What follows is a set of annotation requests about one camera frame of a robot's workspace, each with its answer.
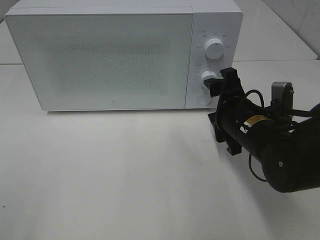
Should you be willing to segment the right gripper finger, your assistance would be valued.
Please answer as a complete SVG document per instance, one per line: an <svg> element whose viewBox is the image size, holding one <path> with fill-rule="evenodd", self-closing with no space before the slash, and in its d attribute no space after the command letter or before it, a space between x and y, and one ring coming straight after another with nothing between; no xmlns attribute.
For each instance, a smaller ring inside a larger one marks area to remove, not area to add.
<svg viewBox="0 0 320 240"><path fill-rule="evenodd" d="M244 96L244 90L238 72L235 68L228 67L220 71L223 77L220 100Z"/></svg>
<svg viewBox="0 0 320 240"><path fill-rule="evenodd" d="M209 78L203 81L204 86L209 90L210 97L218 97L223 92L224 79Z"/></svg>

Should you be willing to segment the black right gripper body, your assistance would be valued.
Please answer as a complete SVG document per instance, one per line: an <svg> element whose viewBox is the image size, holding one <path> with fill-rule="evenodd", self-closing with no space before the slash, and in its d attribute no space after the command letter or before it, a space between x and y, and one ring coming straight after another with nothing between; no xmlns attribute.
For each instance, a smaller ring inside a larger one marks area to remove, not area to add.
<svg viewBox="0 0 320 240"><path fill-rule="evenodd" d="M245 147L237 141L237 134L240 132L237 109L244 96L244 92L236 93L235 95L222 93L216 111L207 115L213 129L215 141L217 143L226 143L227 151L232 156L240 154L242 148Z"/></svg>

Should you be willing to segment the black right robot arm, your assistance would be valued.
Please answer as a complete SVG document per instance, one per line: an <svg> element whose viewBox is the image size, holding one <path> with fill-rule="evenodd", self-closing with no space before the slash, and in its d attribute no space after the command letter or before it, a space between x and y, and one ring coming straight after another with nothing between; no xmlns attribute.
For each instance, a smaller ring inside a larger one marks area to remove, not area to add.
<svg viewBox="0 0 320 240"><path fill-rule="evenodd" d="M231 155L242 149L257 159L263 182L281 193L320 186L320 108L293 108L294 89L290 82L271 86L271 102L256 105L249 100L258 90L244 91L237 70L221 70L221 78L203 76L205 88L218 97L216 111L208 118L215 139L227 144Z"/></svg>

